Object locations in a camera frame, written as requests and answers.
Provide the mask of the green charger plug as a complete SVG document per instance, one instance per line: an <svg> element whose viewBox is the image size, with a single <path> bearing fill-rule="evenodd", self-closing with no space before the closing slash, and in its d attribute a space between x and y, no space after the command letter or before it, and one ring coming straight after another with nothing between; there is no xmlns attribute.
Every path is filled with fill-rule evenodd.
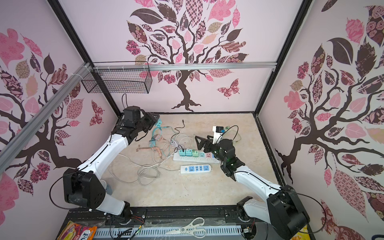
<svg viewBox="0 0 384 240"><path fill-rule="evenodd" d="M192 151L192 156L193 156L194 158L198 158L198 157L200 156L200 152L199 152L199 151L195 151L195 150L193 150L193 151Z"/></svg>

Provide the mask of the teal charger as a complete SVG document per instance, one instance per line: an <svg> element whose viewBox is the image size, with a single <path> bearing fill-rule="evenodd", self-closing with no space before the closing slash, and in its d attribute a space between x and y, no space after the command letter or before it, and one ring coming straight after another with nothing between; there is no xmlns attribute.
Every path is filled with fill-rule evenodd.
<svg viewBox="0 0 384 240"><path fill-rule="evenodd" d="M156 122L156 127L160 128L162 125L162 120L159 119L157 122Z"/></svg>

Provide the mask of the teal charger plug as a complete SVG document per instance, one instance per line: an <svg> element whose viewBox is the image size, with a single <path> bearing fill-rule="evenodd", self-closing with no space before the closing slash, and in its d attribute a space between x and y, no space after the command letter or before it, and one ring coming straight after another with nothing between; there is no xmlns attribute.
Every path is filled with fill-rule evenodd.
<svg viewBox="0 0 384 240"><path fill-rule="evenodd" d="M191 150L191 149L186 149L186 151L185 151L185 155L186 155L187 157L192 157L192 156L193 156L193 150Z"/></svg>
<svg viewBox="0 0 384 240"><path fill-rule="evenodd" d="M186 156L186 151L183 150L183 149L178 150L178 153L179 153L179 156L181 156L181 157L185 157Z"/></svg>

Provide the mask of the long multicolour power strip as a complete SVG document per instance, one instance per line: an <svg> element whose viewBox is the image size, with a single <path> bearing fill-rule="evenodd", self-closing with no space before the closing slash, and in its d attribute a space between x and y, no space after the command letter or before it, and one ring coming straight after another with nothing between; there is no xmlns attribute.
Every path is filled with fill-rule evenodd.
<svg viewBox="0 0 384 240"><path fill-rule="evenodd" d="M178 150L173 155L173 160L178 162L193 162L193 163L207 163L207 164L219 164L212 153L204 153L203 151L185 149Z"/></svg>

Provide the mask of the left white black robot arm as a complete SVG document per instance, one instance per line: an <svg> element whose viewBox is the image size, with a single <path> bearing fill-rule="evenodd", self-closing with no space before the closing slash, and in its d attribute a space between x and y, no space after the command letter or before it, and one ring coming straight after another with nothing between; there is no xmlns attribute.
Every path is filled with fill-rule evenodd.
<svg viewBox="0 0 384 240"><path fill-rule="evenodd" d="M147 134L158 123L158 114L145 112L137 106L126 107L107 141L77 168L64 172L61 180L65 202L74 205L76 210L102 212L116 217L122 225L128 224L133 216L130 204L108 194L101 178L118 154L136 140L140 132Z"/></svg>

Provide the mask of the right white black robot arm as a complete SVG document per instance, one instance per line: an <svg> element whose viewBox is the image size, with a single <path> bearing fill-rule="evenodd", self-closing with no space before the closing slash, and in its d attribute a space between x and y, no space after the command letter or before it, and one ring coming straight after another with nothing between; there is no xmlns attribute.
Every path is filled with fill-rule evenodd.
<svg viewBox="0 0 384 240"><path fill-rule="evenodd" d="M253 172L236 156L232 140L214 143L212 138L198 136L195 140L199 150L213 154L220 161L221 170L227 177L246 186L263 200L259 202L250 198L240 204L247 217L270 224L284 240L294 237L310 222L298 193L289 185L273 184Z"/></svg>

